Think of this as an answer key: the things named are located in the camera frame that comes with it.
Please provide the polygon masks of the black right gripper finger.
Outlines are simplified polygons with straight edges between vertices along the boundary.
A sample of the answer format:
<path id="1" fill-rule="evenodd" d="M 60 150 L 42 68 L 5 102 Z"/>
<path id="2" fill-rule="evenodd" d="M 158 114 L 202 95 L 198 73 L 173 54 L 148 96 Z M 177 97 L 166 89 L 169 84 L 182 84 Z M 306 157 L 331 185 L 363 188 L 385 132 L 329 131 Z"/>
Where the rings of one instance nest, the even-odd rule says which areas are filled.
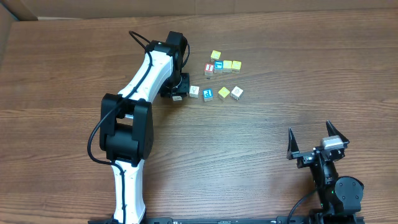
<path id="1" fill-rule="evenodd" d="M 286 158 L 288 160 L 296 159 L 299 153 L 300 150 L 296 142 L 295 136 L 293 134 L 292 128 L 289 128 L 288 148 L 287 148 Z"/>
<path id="2" fill-rule="evenodd" d="M 332 124 L 332 122 L 331 122 L 330 120 L 327 120 L 327 121 L 326 121 L 326 128 L 327 128 L 329 137 L 338 136 L 338 137 L 343 141 L 344 144 L 349 144 L 349 139 L 346 138 L 343 134 L 341 134 L 341 133 L 334 127 L 334 125 Z"/>

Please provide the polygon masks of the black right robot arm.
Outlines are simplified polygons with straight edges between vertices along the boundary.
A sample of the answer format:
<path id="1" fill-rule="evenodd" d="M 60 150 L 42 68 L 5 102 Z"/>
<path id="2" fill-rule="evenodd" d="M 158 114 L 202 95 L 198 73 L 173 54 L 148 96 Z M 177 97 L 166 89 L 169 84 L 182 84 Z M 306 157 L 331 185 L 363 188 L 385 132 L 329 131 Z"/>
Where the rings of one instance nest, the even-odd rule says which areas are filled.
<path id="1" fill-rule="evenodd" d="M 361 211 L 364 184 L 351 176 L 340 176 L 334 162 L 345 157 L 349 139 L 326 121 L 328 137 L 320 141 L 312 151 L 300 152 L 295 136 L 289 128 L 287 159 L 296 160 L 299 169 L 308 167 L 315 189 L 303 196 L 290 210 L 286 223 L 364 223 Z M 306 217 L 295 217 L 294 212 L 306 199 L 317 193 L 321 207 L 311 209 Z"/>

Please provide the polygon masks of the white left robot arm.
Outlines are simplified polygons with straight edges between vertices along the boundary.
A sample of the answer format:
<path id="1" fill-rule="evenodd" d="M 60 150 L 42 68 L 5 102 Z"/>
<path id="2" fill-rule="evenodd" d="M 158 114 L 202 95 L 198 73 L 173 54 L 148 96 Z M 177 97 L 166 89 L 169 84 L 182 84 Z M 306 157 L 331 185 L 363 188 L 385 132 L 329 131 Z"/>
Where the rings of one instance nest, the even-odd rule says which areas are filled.
<path id="1" fill-rule="evenodd" d="M 104 95 L 93 130 L 115 179 L 116 208 L 107 223 L 144 222 L 143 169 L 154 143 L 152 103 L 156 96 L 181 101 L 190 91 L 189 74 L 182 71 L 190 55 L 183 34 L 171 31 L 164 42 L 129 34 L 144 48 L 143 63 L 122 90 Z"/>

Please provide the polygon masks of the green letter wooden block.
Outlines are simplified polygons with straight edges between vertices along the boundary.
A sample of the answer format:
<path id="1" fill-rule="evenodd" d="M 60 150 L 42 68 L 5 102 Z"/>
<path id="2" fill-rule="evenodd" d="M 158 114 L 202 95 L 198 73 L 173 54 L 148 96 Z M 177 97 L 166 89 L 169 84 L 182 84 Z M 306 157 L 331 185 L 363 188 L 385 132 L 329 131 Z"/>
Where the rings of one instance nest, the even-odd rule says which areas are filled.
<path id="1" fill-rule="evenodd" d="M 172 99 L 174 101 L 182 101 L 182 97 L 181 96 L 173 96 Z"/>

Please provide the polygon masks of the green Z wooden block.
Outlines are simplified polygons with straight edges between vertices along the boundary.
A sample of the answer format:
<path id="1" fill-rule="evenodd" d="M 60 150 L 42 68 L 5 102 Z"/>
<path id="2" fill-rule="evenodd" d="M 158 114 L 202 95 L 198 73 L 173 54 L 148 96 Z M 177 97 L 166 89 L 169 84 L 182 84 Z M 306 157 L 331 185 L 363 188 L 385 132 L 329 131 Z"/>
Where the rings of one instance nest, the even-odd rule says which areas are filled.
<path id="1" fill-rule="evenodd" d="M 231 91 L 230 95 L 231 95 L 231 97 L 233 97 L 235 100 L 239 100 L 239 99 L 242 97 L 242 95 L 243 95 L 243 90 L 242 90 L 240 87 L 235 86 L 235 87 L 233 88 L 233 90 Z"/>

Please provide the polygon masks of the yellow mushroom wooden block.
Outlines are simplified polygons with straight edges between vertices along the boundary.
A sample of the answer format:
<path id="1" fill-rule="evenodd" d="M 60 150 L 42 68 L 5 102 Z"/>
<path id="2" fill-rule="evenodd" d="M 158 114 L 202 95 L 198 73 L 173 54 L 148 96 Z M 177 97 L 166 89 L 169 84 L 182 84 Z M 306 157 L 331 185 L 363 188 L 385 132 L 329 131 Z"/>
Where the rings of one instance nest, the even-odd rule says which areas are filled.
<path id="1" fill-rule="evenodd" d="M 230 95 L 230 91 L 224 86 L 218 91 L 218 97 L 221 100 L 227 99 L 227 97 Z"/>

